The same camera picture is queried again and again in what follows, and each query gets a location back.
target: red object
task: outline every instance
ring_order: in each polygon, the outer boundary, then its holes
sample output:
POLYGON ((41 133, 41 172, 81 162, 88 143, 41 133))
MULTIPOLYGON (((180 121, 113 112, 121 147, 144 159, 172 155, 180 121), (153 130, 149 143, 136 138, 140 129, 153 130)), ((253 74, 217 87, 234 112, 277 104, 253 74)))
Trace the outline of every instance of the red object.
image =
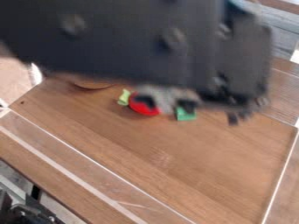
POLYGON ((136 101, 137 93, 130 94, 128 99, 128 106, 129 108, 138 114, 144 116, 157 116, 160 115, 158 108, 149 108, 146 104, 141 101, 136 101))

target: green object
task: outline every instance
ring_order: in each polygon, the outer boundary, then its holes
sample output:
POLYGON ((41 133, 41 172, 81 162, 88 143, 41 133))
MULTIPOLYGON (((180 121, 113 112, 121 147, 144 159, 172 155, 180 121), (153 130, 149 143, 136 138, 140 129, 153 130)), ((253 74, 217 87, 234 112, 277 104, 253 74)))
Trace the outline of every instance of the green object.
POLYGON ((122 94, 118 96, 118 99, 117 99, 117 104, 120 106, 128 106, 129 95, 130 95, 130 92, 124 89, 122 94))
POLYGON ((178 122, 193 121, 196 120, 196 118, 197 116, 194 112, 192 114, 188 114, 181 107, 176 108, 176 119, 178 122))

